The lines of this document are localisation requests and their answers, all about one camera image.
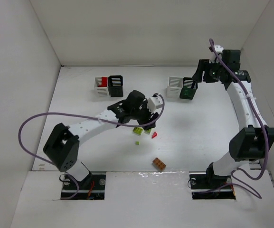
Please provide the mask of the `red lego plate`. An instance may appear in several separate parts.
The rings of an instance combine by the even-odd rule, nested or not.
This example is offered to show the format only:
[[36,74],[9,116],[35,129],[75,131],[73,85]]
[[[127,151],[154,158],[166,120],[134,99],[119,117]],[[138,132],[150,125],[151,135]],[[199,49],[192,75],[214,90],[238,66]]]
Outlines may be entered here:
[[101,77],[99,84],[99,87],[108,87],[108,77]]

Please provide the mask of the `orange lego plate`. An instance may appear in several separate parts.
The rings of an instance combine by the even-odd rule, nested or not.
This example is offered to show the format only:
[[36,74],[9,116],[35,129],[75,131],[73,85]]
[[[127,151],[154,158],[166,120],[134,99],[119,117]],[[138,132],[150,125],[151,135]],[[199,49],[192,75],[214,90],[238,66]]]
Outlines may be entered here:
[[160,171],[165,170],[166,164],[163,163],[158,157],[156,157],[153,161],[152,164]]

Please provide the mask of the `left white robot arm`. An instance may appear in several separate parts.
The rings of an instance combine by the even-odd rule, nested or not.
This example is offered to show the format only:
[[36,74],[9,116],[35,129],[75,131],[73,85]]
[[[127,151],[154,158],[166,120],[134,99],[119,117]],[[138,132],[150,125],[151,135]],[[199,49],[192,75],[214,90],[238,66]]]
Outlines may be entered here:
[[80,145],[105,131],[119,126],[129,127],[130,120],[136,120],[137,127],[144,130],[154,128],[161,116],[157,110],[164,110],[164,107],[164,98],[160,94],[146,98],[133,90],[126,99],[108,106],[96,117],[87,117],[85,121],[70,126],[57,124],[43,152],[60,172],[66,172],[78,182],[90,181],[91,172],[78,160]]

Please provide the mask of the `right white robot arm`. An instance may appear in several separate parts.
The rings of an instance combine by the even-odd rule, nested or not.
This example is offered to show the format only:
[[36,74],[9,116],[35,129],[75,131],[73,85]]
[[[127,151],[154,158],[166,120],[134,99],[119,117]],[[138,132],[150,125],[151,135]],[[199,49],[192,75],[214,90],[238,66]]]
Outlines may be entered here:
[[192,80],[201,83],[221,82],[236,113],[239,132],[230,140],[228,152],[206,169],[205,183],[217,188],[231,172],[249,161],[264,159],[274,143],[274,127],[260,115],[252,92],[251,78],[240,70],[240,50],[210,48],[213,57],[201,59]]

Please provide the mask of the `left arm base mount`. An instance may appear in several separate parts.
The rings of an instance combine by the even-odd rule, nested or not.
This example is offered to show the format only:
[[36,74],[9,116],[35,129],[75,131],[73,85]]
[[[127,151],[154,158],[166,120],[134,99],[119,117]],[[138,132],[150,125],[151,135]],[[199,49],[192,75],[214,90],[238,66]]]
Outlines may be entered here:
[[78,182],[78,186],[66,174],[59,176],[62,182],[61,200],[104,200],[106,172],[93,172],[90,180]]

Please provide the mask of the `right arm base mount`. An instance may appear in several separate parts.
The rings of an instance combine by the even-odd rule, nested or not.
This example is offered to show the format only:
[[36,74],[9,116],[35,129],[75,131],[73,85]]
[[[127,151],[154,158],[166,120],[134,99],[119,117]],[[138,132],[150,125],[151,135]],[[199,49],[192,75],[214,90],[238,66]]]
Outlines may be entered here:
[[230,176],[209,180],[205,172],[190,172],[188,186],[193,200],[235,200]]

